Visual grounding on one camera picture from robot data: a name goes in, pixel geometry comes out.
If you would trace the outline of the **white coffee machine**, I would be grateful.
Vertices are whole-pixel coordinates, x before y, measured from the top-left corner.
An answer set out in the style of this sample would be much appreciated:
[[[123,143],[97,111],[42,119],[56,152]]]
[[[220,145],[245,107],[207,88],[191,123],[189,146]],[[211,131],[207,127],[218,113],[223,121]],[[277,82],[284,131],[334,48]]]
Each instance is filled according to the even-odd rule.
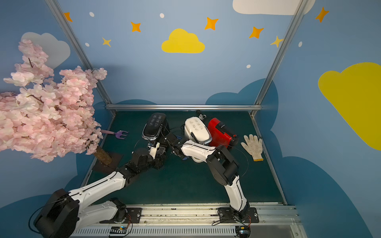
[[[196,163],[207,162],[207,158],[215,151],[215,147],[208,146],[212,136],[203,121],[198,117],[191,117],[185,121],[186,141],[181,151],[186,157],[192,157]]]

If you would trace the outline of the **black coffee machine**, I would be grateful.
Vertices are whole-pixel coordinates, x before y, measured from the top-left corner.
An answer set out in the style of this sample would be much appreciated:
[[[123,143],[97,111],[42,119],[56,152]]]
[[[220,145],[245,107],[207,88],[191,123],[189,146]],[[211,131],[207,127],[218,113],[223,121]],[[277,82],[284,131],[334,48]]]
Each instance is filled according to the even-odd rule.
[[[142,138],[150,142],[164,143],[164,137],[169,132],[167,116],[164,113],[153,113],[143,129]]]

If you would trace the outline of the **red coffee machine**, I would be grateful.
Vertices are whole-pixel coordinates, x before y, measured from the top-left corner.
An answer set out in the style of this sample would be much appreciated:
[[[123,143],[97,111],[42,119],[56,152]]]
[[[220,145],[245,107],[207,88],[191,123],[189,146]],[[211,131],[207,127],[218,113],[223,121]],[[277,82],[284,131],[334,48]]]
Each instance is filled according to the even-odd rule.
[[[209,121],[207,128],[212,136],[212,141],[209,143],[209,146],[225,146],[226,148],[229,148],[236,146],[239,142],[237,134],[217,118],[212,118]]]

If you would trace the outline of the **blue grey cleaning cloth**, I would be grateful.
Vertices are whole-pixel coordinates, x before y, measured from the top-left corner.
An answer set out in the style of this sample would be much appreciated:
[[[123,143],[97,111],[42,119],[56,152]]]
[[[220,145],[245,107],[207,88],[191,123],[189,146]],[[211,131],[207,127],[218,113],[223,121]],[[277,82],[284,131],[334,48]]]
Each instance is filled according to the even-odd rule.
[[[177,135],[176,137],[177,137],[178,140],[182,140],[182,137],[181,137],[181,136]],[[187,160],[187,159],[188,159],[188,157],[183,157],[183,158],[182,158],[182,161],[185,161],[185,160]]]

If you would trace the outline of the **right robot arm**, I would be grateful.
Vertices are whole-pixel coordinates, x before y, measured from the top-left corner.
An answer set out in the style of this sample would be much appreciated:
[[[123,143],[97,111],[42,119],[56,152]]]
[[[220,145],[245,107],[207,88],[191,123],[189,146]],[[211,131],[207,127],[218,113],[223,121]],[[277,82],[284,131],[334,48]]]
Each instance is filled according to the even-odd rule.
[[[233,214],[241,218],[247,215],[250,205],[241,188],[239,164],[225,146],[211,147],[192,140],[179,140],[172,133],[164,140],[177,156],[207,163],[214,179],[225,187]]]

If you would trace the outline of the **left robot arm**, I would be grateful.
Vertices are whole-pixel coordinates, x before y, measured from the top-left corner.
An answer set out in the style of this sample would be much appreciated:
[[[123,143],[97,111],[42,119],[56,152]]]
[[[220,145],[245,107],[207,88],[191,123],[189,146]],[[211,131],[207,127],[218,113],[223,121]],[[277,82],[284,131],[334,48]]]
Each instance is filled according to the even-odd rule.
[[[165,154],[154,155],[147,148],[140,148],[131,160],[108,176],[70,191],[55,191],[29,226],[34,226],[45,238],[68,238],[75,231],[101,221],[124,220],[126,207],[119,200],[98,205],[94,202],[129,186],[140,173],[161,168],[165,158]]]

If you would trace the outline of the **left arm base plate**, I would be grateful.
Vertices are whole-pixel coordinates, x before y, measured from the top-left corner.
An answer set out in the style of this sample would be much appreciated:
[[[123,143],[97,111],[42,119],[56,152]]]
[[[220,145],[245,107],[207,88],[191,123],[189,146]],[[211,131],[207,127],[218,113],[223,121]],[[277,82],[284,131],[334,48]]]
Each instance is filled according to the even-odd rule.
[[[100,221],[100,224],[138,224],[141,219],[142,208],[140,207],[127,207],[119,209],[116,215],[111,220]]]

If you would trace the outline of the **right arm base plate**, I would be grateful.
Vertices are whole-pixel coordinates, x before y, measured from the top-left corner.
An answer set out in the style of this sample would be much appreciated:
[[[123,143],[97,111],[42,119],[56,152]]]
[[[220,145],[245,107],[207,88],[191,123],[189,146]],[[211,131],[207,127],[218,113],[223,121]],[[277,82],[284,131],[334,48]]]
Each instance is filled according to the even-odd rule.
[[[237,212],[231,207],[220,207],[217,210],[220,223],[259,223],[259,215],[255,207],[249,207],[245,211]]]

